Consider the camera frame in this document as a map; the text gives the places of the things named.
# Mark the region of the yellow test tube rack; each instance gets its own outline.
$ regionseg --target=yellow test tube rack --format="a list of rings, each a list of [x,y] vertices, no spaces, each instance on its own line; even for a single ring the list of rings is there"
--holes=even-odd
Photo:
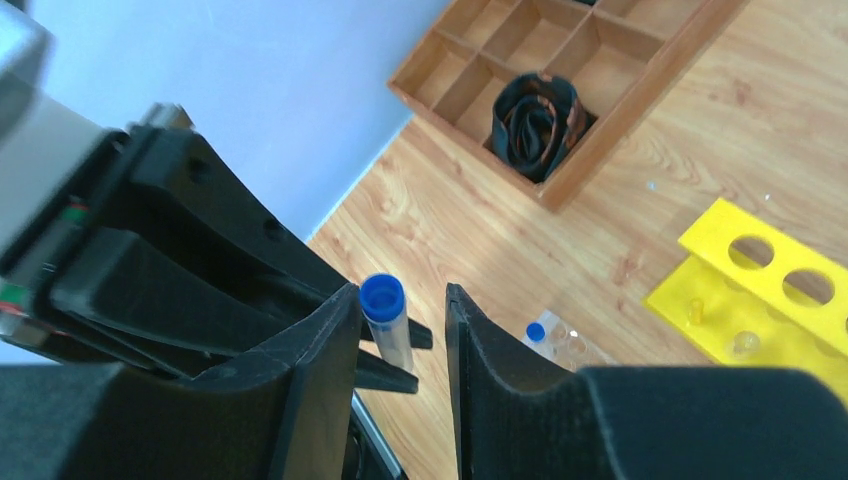
[[[771,256],[746,255],[746,241]],[[798,368],[848,405],[848,270],[721,198],[679,243],[689,256],[647,308],[717,363]]]

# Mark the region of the wooden tabletop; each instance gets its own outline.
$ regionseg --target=wooden tabletop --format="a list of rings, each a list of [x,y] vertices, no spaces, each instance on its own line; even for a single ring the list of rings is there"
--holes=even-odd
[[[642,298],[719,196],[848,265],[846,114],[848,4],[752,0],[556,214],[413,120],[311,242],[352,281],[400,277],[433,330],[417,395],[362,392],[410,477],[456,478],[447,282],[515,336],[549,309],[621,363],[704,363]]]

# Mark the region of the black object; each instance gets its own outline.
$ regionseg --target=black object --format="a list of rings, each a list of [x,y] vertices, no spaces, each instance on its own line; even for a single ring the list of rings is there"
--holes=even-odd
[[[191,378],[312,313],[347,280],[268,212],[190,129],[104,136],[0,256],[19,312],[51,332],[24,348]],[[360,338],[372,340],[367,325]],[[413,347],[432,333],[411,321]],[[359,352],[356,386],[418,379]]]
[[[340,478],[362,314],[354,285],[191,380],[121,364],[0,368],[9,479]]]
[[[560,166],[594,121],[568,80],[526,73],[495,100],[492,151],[518,173],[540,183]]]
[[[786,369],[592,367],[533,353],[448,285],[459,476],[848,478],[848,416]]]

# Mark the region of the rolled black fabric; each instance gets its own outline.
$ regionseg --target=rolled black fabric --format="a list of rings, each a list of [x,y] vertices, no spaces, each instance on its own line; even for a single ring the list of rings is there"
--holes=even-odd
[[[571,82],[543,73],[510,82],[493,110],[492,150],[534,183],[548,178],[595,120]]]

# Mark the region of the wooden organizer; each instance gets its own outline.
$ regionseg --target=wooden organizer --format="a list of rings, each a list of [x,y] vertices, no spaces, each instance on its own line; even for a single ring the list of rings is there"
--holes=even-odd
[[[421,115],[513,185],[556,209],[745,0],[455,0],[389,81]],[[534,184],[489,149],[492,106],[539,71],[570,80],[598,121]]]

